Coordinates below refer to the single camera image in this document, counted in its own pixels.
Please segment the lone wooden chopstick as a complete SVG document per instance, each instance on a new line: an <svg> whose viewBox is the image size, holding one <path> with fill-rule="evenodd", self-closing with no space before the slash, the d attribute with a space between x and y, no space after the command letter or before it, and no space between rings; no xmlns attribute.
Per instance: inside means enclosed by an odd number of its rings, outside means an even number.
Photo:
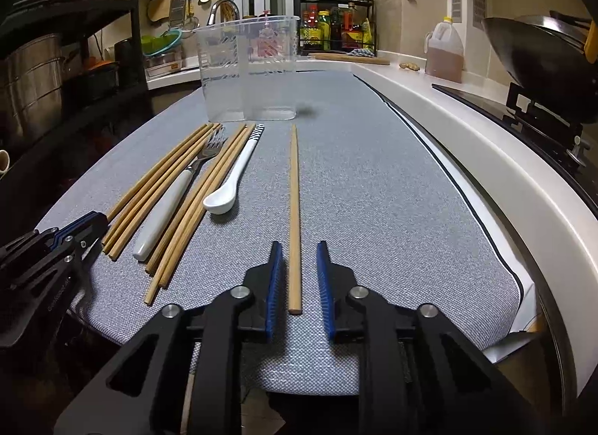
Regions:
<svg viewBox="0 0 598 435"><path fill-rule="evenodd" d="M302 314L301 220L299 192L299 146L296 125L291 128L290 145L290 240L288 267L288 312Z"/></svg>

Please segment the chrome kitchen faucet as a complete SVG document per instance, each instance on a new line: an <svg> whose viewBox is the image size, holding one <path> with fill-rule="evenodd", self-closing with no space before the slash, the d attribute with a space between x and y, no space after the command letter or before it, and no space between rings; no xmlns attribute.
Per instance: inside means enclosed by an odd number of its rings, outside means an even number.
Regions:
<svg viewBox="0 0 598 435"><path fill-rule="evenodd" d="M215 25L218 16L222 22L236 21L240 19L240 11L233 0L218 0L210 8L206 25Z"/></svg>

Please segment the grey fabric mat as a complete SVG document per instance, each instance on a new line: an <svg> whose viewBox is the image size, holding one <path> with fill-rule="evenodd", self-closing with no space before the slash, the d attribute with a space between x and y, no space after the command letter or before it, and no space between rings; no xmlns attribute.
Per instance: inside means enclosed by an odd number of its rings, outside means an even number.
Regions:
<svg viewBox="0 0 598 435"><path fill-rule="evenodd" d="M316 248L405 308L434 303L477 346L505 338L519 284L460 189L411 129L349 72L301 72L291 121L269 122L237 202L195 231L156 305L206 305L289 241L290 142L299 142L303 311L278 308L273 341L243 350L248 386L288 395L353 395L358 360L326 338Z"/></svg>

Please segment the stainless steel pot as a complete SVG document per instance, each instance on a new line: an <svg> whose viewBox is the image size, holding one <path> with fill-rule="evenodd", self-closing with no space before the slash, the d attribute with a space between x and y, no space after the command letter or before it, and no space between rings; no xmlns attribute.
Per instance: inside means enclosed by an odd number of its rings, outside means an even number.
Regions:
<svg viewBox="0 0 598 435"><path fill-rule="evenodd" d="M63 57L60 36L47 34L17 48L1 62L1 138L9 145L34 142L61 119Z"/></svg>

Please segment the green colander bowl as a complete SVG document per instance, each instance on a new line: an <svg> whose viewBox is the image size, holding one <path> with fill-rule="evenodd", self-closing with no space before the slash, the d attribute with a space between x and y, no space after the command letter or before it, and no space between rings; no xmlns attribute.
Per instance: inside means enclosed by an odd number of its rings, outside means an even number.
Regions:
<svg viewBox="0 0 598 435"><path fill-rule="evenodd" d="M158 36L143 35L141 37L142 54L147 58L169 52L181 42L182 32L178 28L171 28Z"/></svg>

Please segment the black shelving unit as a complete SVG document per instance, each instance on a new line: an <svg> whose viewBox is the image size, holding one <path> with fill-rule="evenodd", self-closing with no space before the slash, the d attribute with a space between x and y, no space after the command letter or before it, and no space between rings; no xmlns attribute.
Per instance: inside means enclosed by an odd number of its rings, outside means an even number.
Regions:
<svg viewBox="0 0 598 435"><path fill-rule="evenodd" d="M37 220L67 189L152 114L141 49L141 0L61 0L10 15L1 62L38 37L60 36L59 123L34 142L1 148L1 204Z"/></svg>

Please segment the clear plastic container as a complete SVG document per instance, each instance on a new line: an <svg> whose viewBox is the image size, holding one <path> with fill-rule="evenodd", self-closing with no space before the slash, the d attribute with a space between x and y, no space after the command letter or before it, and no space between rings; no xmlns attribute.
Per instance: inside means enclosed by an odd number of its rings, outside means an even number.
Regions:
<svg viewBox="0 0 598 435"><path fill-rule="evenodd" d="M296 16L269 16L279 53L258 56L259 17L195 31L203 96L213 122L280 121L296 115L298 102Z"/></svg>

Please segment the metal box grater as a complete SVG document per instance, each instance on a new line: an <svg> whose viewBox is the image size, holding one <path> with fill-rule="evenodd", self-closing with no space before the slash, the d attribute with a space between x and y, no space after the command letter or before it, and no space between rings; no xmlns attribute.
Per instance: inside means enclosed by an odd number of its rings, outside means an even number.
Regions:
<svg viewBox="0 0 598 435"><path fill-rule="evenodd" d="M169 27L179 27L185 23L187 17L188 0L170 0Z"/></svg>

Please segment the red dish soap bottle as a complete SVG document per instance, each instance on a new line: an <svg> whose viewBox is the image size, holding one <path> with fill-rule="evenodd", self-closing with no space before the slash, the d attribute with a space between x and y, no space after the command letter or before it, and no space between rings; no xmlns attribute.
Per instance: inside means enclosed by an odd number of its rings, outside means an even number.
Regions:
<svg viewBox="0 0 598 435"><path fill-rule="evenodd" d="M270 10L265 10L259 15L259 20L262 22L262 29L259 31L258 56L260 58L272 58L279 53L278 49L278 35L276 30L269 24Z"/></svg>

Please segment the black gas stove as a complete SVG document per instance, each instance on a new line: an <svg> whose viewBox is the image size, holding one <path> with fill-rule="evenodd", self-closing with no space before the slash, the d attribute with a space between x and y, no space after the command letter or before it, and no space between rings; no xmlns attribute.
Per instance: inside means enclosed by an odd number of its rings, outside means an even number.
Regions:
<svg viewBox="0 0 598 435"><path fill-rule="evenodd" d="M569 125L531 101L517 104L523 88L512 84L504 104L462 90L438 84L433 89L484 115L527 145L551 166L588 206L597 212L597 162L589 152L595 148L582 137L582 125Z"/></svg>

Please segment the round wooden cutting board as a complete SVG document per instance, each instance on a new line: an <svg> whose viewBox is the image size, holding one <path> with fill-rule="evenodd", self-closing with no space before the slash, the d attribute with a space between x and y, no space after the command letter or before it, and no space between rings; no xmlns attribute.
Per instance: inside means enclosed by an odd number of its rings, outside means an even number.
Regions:
<svg viewBox="0 0 598 435"><path fill-rule="evenodd" d="M312 52L310 57L319 61L352 62L353 64L362 65L390 65L389 59L376 58L376 56L370 58L370 56L341 55L340 53L333 52Z"/></svg>

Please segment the blue checkered cloth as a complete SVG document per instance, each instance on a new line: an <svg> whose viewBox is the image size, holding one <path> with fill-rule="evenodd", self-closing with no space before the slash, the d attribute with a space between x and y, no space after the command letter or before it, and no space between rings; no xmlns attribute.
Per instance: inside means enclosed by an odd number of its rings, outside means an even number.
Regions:
<svg viewBox="0 0 598 435"><path fill-rule="evenodd" d="M351 56L360 56L361 58L374 58L375 53L369 48L355 48L349 52Z"/></svg>

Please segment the plastic oil jug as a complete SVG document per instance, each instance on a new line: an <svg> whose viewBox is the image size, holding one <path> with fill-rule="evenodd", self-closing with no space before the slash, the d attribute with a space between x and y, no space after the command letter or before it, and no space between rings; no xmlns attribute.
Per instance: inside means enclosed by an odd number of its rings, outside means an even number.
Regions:
<svg viewBox="0 0 598 435"><path fill-rule="evenodd" d="M426 35L425 54L427 75L462 82L464 48L451 17L446 16Z"/></svg>

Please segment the black spice rack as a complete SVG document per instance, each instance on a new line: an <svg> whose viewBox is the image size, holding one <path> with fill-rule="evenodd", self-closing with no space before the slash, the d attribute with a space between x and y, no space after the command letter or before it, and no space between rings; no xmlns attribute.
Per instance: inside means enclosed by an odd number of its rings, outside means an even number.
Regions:
<svg viewBox="0 0 598 435"><path fill-rule="evenodd" d="M375 0L299 0L298 47L312 52L377 52Z"/></svg>

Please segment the black wok with lid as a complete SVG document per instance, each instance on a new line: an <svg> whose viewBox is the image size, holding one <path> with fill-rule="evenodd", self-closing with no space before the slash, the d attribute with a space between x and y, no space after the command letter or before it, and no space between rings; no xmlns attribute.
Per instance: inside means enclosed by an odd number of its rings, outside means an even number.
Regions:
<svg viewBox="0 0 598 435"><path fill-rule="evenodd" d="M488 17L484 31L499 61L526 96L568 122L597 121L597 65L582 46L520 20Z"/></svg>

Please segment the white handled metal fork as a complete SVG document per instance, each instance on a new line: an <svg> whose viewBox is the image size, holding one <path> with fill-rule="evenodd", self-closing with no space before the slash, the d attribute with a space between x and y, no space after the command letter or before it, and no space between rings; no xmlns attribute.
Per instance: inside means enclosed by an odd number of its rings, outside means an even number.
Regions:
<svg viewBox="0 0 598 435"><path fill-rule="evenodd" d="M225 142L225 136L221 128L214 130L206 142L206 145L199 151L192 160L178 174L173 183L166 189L157 203L152 207L149 215L142 225L137 242L135 243L133 257L138 262L145 262L150 253L157 245L165 228L169 224L174 212L178 209L181 199L188 191L189 184L202 166L213 159L221 151Z"/></svg>

